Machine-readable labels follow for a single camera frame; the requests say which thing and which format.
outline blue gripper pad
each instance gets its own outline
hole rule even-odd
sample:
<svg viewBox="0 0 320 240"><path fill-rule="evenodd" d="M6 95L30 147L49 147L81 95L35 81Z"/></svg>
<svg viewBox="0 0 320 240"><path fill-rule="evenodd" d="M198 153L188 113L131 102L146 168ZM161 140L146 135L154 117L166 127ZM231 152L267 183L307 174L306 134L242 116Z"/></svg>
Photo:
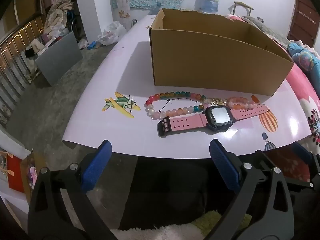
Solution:
<svg viewBox="0 0 320 240"><path fill-rule="evenodd" d="M87 168L82 172L82 185L81 189L84 193L93 190L100 175L106 167L112 154L111 143L107 140L99 146L94 153L92 161L88 164Z"/></svg>
<svg viewBox="0 0 320 240"><path fill-rule="evenodd" d="M291 144L292 151L303 160L303 162L307 165L310 165L312 162L312 154L307 151L303 146L301 146L298 142L294 142Z"/></svg>
<svg viewBox="0 0 320 240"><path fill-rule="evenodd" d="M240 190L239 173L225 154L225 149L217 139L210 143L210 156L216 165L227 188L235 193Z"/></svg>

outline metal railing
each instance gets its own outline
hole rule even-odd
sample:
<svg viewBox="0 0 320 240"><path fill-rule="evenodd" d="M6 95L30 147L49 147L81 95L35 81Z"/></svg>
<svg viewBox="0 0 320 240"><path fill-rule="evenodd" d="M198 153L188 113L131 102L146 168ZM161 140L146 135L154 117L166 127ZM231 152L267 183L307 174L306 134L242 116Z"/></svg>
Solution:
<svg viewBox="0 0 320 240"><path fill-rule="evenodd" d="M32 81L35 68L24 51L33 39L42 40L42 17L40 12L35 13L0 39L0 124L4 126Z"/></svg>

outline watch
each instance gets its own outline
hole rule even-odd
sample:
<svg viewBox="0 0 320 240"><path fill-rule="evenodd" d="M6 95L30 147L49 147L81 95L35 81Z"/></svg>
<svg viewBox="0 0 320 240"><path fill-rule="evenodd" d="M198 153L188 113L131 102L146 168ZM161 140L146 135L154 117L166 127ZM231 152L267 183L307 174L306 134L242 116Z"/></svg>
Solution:
<svg viewBox="0 0 320 240"><path fill-rule="evenodd" d="M258 105L252 109L230 109L227 106L211 106L204 112L192 116L183 116L162 119L158 125L160 136L169 135L172 132L207 127L214 132L225 132L234 122L269 112L265 105Z"/></svg>

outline silver screw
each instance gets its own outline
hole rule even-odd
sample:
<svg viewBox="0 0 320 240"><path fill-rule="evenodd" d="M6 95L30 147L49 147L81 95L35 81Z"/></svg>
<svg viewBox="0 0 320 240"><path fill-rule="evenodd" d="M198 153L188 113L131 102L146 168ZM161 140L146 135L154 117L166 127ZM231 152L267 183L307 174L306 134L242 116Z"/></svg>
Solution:
<svg viewBox="0 0 320 240"><path fill-rule="evenodd" d="M250 170L252 168L252 165L250 163L244 163L243 166L247 170Z"/></svg>
<svg viewBox="0 0 320 240"><path fill-rule="evenodd" d="M46 167L44 167L44 168L42 168L42 169L40 170L40 172L41 172L42 174L45 174L47 171L48 171L48 168L46 168Z"/></svg>
<svg viewBox="0 0 320 240"><path fill-rule="evenodd" d="M281 169L278 167L275 167L273 170L275 171L275 173L278 173L278 174L281 172Z"/></svg>
<svg viewBox="0 0 320 240"><path fill-rule="evenodd" d="M76 169L78 169L78 164L77 163L72 163L71 165L70 165L70 169L71 170L76 170Z"/></svg>

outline concrete floor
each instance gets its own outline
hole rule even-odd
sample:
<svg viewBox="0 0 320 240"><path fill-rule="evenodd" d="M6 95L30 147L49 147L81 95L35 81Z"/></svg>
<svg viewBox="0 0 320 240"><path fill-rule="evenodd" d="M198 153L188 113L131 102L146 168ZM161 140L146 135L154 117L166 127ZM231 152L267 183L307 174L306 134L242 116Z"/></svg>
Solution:
<svg viewBox="0 0 320 240"><path fill-rule="evenodd" d="M32 83L13 112L7 131L27 149L43 153L51 170L65 169L94 151L80 145L70 149L61 139L82 92L112 48L82 50L83 59L53 87L39 88L38 82ZM119 227L136 162L136 156L113 153L95 189L87 194L109 228ZM81 227L76 217L73 221Z"/></svg>

